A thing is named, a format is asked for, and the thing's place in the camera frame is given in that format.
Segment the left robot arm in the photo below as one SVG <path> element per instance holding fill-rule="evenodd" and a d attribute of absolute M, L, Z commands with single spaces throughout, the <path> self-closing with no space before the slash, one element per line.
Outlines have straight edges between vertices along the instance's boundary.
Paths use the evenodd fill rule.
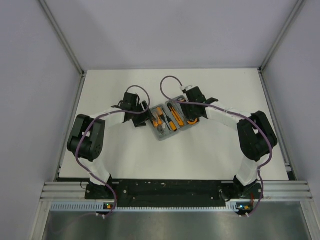
<path fill-rule="evenodd" d="M 106 130 L 128 121 L 142 127 L 149 119 L 150 101 L 140 101 L 137 94 L 126 92 L 117 105 L 95 115 L 76 116 L 67 141 L 67 150 L 76 162 L 90 175 L 90 182 L 97 185 L 96 192 L 102 198 L 109 198 L 114 191 L 108 183 L 111 174 L 105 167 L 103 153 Z"/>

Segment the orange utility knife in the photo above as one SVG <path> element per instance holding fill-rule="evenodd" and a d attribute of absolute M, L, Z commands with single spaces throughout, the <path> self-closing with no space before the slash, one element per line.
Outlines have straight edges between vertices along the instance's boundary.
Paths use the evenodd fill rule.
<path fill-rule="evenodd" d="M 180 115 L 178 114 L 177 110 L 174 108 L 174 106 L 171 103 L 167 104 L 167 107 L 169 108 L 169 110 L 171 111 L 171 114 L 173 115 L 173 117 L 175 118 L 175 120 L 177 121 L 178 125 L 180 127 L 183 127 L 184 121 L 182 120 L 182 118 L 180 117 Z"/>

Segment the orange black screwdriver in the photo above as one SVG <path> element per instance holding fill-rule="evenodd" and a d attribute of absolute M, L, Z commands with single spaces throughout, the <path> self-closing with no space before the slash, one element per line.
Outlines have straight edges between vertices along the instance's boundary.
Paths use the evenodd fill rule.
<path fill-rule="evenodd" d="M 157 110 L 157 114 L 159 115 L 159 117 L 161 118 L 161 120 L 162 120 L 163 122 L 165 122 L 166 120 L 165 120 L 165 116 L 164 116 L 164 114 L 163 114 L 162 108 L 161 108 L 161 107 L 157 107 L 156 110 Z"/>
<path fill-rule="evenodd" d="M 163 113 L 164 113 L 164 116 L 165 116 L 167 123 L 169 124 L 170 129 L 173 132 L 176 132 L 178 129 L 177 129 L 176 125 L 174 124 L 174 122 L 172 121 L 172 119 L 167 115 L 167 113 L 165 111 L 163 111 Z"/>

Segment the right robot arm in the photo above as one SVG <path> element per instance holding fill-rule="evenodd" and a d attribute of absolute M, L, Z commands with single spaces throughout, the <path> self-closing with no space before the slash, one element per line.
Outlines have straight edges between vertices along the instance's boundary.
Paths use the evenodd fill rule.
<path fill-rule="evenodd" d="M 206 99 L 197 86 L 182 86 L 180 89 L 187 97 L 187 101 L 179 104 L 188 120 L 203 117 L 237 132 L 243 160 L 234 177 L 236 183 L 233 192 L 237 197 L 245 198 L 251 193 L 251 184 L 257 181 L 261 168 L 271 161 L 273 148 L 278 144 L 266 114 L 262 111 L 245 113 L 226 108 L 213 97 Z"/>

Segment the orange pliers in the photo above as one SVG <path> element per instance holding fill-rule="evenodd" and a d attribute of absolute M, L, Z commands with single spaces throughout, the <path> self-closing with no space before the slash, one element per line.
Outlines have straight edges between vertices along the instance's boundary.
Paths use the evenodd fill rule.
<path fill-rule="evenodd" d="M 165 134 L 165 123 L 159 116 L 156 110 L 151 111 L 151 123 L 153 127 L 159 132 L 159 134 L 162 136 Z"/>

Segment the orange tape measure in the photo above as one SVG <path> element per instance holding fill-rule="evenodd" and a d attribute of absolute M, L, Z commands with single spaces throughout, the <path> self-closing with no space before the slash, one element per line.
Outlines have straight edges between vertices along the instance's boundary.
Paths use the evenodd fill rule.
<path fill-rule="evenodd" d="M 187 120 L 187 124 L 188 125 L 195 125 L 196 123 L 198 123 L 199 122 L 199 118 L 193 118 L 193 119 L 189 119 L 189 120 Z"/>

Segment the grey plastic tool case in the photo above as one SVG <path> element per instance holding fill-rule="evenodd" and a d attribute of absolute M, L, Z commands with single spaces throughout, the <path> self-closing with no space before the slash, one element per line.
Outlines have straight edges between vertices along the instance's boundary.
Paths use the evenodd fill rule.
<path fill-rule="evenodd" d="M 199 118 L 188 120 L 177 101 L 186 102 L 187 98 L 180 95 L 148 110 L 148 121 L 151 123 L 153 133 L 159 141 L 166 140 L 180 131 L 188 130 L 200 122 Z"/>

